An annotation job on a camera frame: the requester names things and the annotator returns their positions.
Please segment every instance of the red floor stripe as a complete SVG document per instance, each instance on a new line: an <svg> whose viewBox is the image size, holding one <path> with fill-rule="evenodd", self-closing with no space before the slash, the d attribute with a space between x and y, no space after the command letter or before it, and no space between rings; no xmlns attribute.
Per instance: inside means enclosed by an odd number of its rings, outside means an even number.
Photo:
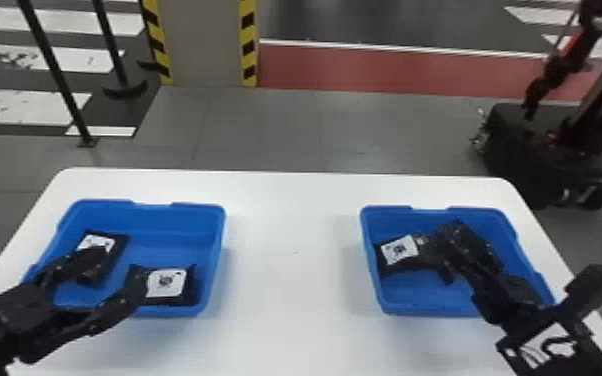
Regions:
<svg viewBox="0 0 602 376"><path fill-rule="evenodd" d="M279 89L522 98L542 71L535 59L261 46L259 86ZM579 100L602 70L579 73L547 99Z"/></svg>

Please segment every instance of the black metal pole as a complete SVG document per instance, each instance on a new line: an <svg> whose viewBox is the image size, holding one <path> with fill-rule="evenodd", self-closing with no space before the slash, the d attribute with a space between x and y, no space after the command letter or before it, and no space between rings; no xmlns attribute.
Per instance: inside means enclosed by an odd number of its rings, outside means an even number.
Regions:
<svg viewBox="0 0 602 376"><path fill-rule="evenodd" d="M110 53L116 76L108 75L103 84L103 91L107 96L116 99L135 98L142 95L147 90L147 80L135 70L131 71L129 69L129 72L126 73L124 63L121 56L119 56L117 41L114 39L114 34L112 34L110 21L107 19L107 11L103 0L93 0L93 9L96 11L96 16L98 16L98 23L103 32L103 38L105 38L107 51Z"/></svg>
<svg viewBox="0 0 602 376"><path fill-rule="evenodd" d="M112 34L110 22L107 19L107 13L105 12L105 4L103 4L103 0L93 0L93 8L98 16L98 23L100 23L100 29L103 31L105 44L107 45L107 50L110 52L110 57L112 58L112 64L114 65L114 71L117 74L117 78L123 85L128 85L126 70L124 70L124 64L121 62L121 57L119 56L117 41L114 40L114 35Z"/></svg>
<svg viewBox="0 0 602 376"><path fill-rule="evenodd" d="M42 51L44 60L46 60L47 65L49 66L49 71L54 77L54 81L56 81L56 85L58 86L58 90L61 92L63 101L68 107L70 115L72 115L72 120L79 130L79 134L82 137L82 143L80 146L94 146L97 142L97 139L93 138L89 133L89 130L86 128L82 113L79 110L79 107L77 107L77 103L75 103L75 98L72 96L68 82L65 80L65 76L63 76L63 72L58 65L58 61L56 61L56 56L54 56L54 52L51 50L51 45L49 44L47 35L44 33L44 30L42 30L42 25L40 25L40 21L35 14L31 0L18 0L18 4L23 16L26 18L26 22L28 22L30 31L33 33L33 37L35 37L37 46L40 48L40 51Z"/></svg>

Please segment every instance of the white label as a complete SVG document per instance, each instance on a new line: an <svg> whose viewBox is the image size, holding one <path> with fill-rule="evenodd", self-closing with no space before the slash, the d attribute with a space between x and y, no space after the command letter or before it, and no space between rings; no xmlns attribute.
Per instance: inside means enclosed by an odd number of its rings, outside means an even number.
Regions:
<svg viewBox="0 0 602 376"><path fill-rule="evenodd" d="M184 269L159 269L147 278L148 298L171 298L180 296L184 289L187 271Z"/></svg>
<svg viewBox="0 0 602 376"><path fill-rule="evenodd" d="M77 246L78 251L89 249L91 247L105 247L107 253L110 253L114 247L114 239L98 235L86 235L82 242Z"/></svg>
<svg viewBox="0 0 602 376"><path fill-rule="evenodd" d="M380 251L385 256L387 265L392 265L407 257L415 257L420 254L418 246L411 235L380 246Z"/></svg>

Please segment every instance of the white table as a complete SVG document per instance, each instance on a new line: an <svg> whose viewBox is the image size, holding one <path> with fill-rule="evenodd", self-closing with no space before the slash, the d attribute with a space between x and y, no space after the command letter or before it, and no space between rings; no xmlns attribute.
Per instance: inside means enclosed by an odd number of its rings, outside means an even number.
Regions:
<svg viewBox="0 0 602 376"><path fill-rule="evenodd" d="M0 292L82 198L218 203L224 251L196 318L128 319L12 375L512 375L481 319L395 317L376 303L362 248L368 204L502 210L558 297L573 275L506 181L493 178L70 169L0 256ZM587 323L602 347L602 319Z"/></svg>

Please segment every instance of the black robotic arm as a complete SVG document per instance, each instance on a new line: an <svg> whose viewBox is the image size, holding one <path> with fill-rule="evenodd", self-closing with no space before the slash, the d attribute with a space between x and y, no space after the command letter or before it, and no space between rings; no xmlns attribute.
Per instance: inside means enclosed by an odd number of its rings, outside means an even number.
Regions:
<svg viewBox="0 0 602 376"><path fill-rule="evenodd" d="M147 275L140 273L94 308L67 309L53 303L56 288L92 269L107 256L92 247L63 256L31 281L0 294L0 376L14 359L34 364L64 344L94 336L131 315L147 294Z"/></svg>

